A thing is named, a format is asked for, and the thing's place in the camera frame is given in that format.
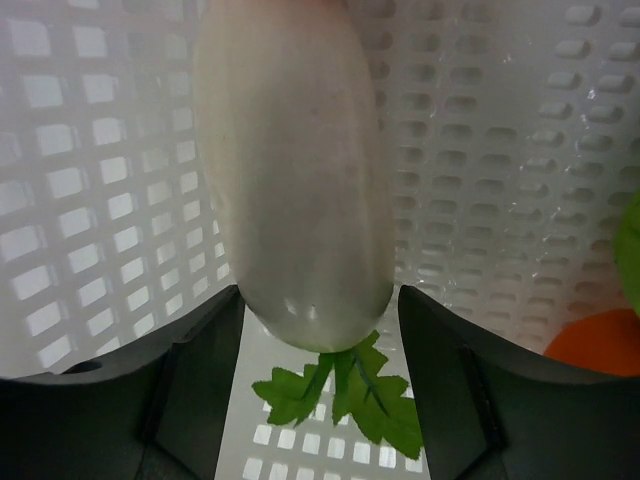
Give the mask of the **orange carrot with green top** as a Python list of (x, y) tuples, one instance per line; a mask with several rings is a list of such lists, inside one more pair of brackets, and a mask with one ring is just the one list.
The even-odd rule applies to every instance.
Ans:
[(584, 317), (563, 328), (544, 356), (621, 377), (639, 375), (639, 194), (626, 206), (613, 241), (616, 269), (629, 309)]

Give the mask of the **white radish with leaves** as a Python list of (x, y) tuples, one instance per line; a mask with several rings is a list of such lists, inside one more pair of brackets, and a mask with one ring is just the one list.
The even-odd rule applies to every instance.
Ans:
[(254, 393), (299, 425), (335, 382), (332, 419), (410, 459), (423, 447), (408, 382), (386, 375), (377, 325), (395, 235), (369, 63), (343, 1), (213, 1), (194, 53), (198, 147), (223, 245), (249, 309), (313, 352)]

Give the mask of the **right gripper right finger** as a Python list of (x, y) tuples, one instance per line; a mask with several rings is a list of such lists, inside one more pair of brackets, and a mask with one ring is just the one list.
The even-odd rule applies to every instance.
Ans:
[(520, 347), (412, 286), (402, 345), (434, 479), (635, 479), (639, 381)]

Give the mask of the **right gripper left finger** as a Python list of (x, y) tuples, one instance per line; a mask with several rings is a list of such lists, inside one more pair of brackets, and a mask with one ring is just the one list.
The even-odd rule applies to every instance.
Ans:
[(182, 318), (59, 373), (1, 383), (5, 479), (211, 479), (245, 304), (228, 286)]

